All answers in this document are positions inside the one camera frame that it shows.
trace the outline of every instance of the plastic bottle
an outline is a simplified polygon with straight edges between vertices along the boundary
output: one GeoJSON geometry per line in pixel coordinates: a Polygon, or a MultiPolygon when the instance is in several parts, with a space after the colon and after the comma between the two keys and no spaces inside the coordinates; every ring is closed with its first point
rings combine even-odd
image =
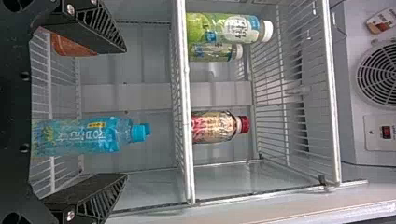
{"type": "Polygon", "coordinates": [[[192,112],[192,142],[221,143],[237,134],[248,133],[250,121],[246,116],[234,116],[229,111],[192,112]]]}
{"type": "Polygon", "coordinates": [[[240,44],[192,44],[189,46],[189,61],[199,63],[224,63],[241,59],[244,49],[240,44]]]}
{"type": "Polygon", "coordinates": [[[144,142],[149,134],[148,124],[134,125],[131,119],[117,117],[34,120],[32,155],[117,152],[122,146],[144,142]]]}
{"type": "Polygon", "coordinates": [[[189,44],[268,42],[274,32],[270,21],[256,16],[225,13],[187,13],[189,44]]]}

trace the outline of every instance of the red bottle cap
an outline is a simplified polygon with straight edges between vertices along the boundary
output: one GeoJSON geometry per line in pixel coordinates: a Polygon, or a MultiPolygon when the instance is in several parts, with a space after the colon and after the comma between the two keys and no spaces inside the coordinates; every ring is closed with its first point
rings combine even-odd
{"type": "Polygon", "coordinates": [[[250,120],[248,119],[247,116],[238,116],[241,119],[242,122],[242,129],[241,133],[248,133],[248,130],[250,129],[250,120]]]}

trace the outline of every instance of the cooling fan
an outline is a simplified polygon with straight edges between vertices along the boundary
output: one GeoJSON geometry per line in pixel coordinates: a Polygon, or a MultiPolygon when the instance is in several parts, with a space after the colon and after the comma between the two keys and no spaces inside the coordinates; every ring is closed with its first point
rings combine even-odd
{"type": "Polygon", "coordinates": [[[365,102],[396,109],[396,39],[379,42],[363,55],[355,81],[365,102]]]}

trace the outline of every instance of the blue bottle cap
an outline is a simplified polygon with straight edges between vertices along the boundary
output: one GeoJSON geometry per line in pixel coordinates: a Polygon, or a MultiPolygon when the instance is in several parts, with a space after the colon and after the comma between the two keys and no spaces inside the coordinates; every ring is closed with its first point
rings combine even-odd
{"type": "Polygon", "coordinates": [[[147,136],[151,135],[151,126],[149,125],[149,123],[141,123],[140,125],[145,126],[146,135],[147,135],[147,136]]]}
{"type": "Polygon", "coordinates": [[[132,142],[144,142],[146,141],[146,128],[144,125],[134,125],[131,130],[132,142]]]}

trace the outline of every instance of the blue bottle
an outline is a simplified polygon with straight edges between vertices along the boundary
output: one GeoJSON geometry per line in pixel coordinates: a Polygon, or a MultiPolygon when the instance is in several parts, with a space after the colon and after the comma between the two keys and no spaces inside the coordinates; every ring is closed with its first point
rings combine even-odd
{"type": "Polygon", "coordinates": [[[32,124],[34,157],[118,152],[123,146],[144,142],[149,124],[133,124],[118,117],[35,120],[32,124]]]}

